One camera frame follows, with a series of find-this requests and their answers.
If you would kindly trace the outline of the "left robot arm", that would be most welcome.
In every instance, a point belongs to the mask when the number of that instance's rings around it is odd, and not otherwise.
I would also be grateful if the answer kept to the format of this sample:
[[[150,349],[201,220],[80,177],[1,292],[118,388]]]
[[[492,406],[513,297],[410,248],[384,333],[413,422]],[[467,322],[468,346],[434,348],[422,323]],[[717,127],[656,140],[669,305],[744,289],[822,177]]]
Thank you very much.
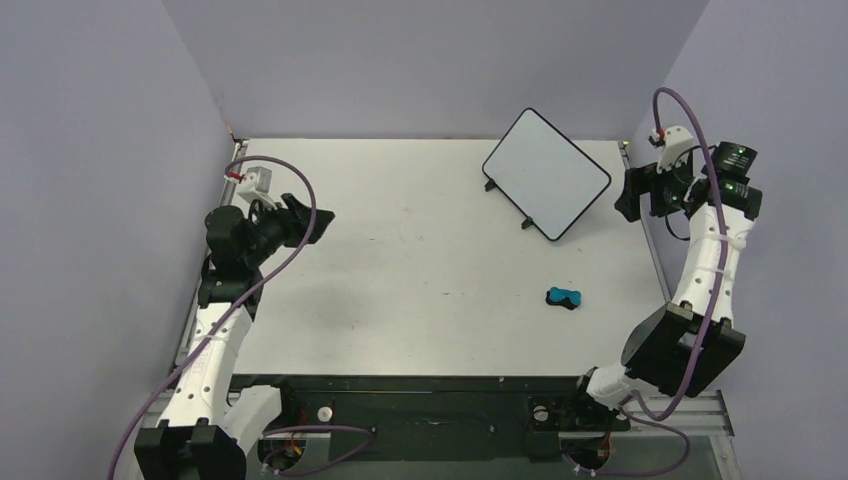
[[[316,243],[334,218],[291,193],[271,205],[254,200],[247,210],[220,206],[205,217],[209,253],[190,351],[156,425],[140,429],[133,446],[143,478],[242,479],[260,419],[275,430],[295,423],[298,402],[274,387],[262,390],[256,413],[229,408],[227,397],[268,280],[261,265],[281,247],[299,253]]]

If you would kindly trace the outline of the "blue whiteboard eraser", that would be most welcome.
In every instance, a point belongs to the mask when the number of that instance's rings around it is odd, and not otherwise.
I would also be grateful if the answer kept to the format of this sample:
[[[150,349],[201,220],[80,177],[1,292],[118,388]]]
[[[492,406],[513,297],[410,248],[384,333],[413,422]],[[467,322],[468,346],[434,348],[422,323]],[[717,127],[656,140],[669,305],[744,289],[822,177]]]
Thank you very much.
[[[559,306],[575,310],[582,304],[582,294],[577,290],[551,287],[545,294],[545,302],[549,306]]]

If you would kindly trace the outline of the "small whiteboard with red writing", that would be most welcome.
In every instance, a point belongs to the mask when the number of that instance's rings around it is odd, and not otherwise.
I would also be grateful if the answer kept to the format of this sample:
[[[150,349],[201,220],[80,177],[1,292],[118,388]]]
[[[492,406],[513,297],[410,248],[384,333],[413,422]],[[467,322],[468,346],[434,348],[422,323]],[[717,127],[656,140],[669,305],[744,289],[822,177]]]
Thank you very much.
[[[524,109],[483,161],[485,189],[522,214],[521,228],[558,241],[612,184],[612,176],[536,109]]]

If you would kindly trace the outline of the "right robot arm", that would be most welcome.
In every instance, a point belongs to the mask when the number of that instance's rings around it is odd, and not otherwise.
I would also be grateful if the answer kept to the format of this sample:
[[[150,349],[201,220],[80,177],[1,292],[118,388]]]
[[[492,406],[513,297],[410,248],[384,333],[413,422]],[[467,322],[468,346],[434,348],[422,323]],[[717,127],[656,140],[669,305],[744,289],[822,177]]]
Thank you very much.
[[[675,398],[680,389],[694,398],[742,352],[746,337],[734,327],[732,295],[762,204],[761,191],[748,177],[757,152],[726,141],[709,147],[718,181],[713,188],[706,169],[694,171],[699,151],[682,150],[669,169],[649,164],[626,172],[616,210],[636,221],[638,202],[648,195],[652,216],[683,213],[689,222],[687,257],[672,299],[634,328],[619,362],[590,370],[580,390],[565,398],[565,416],[578,427],[618,411],[631,398]]]

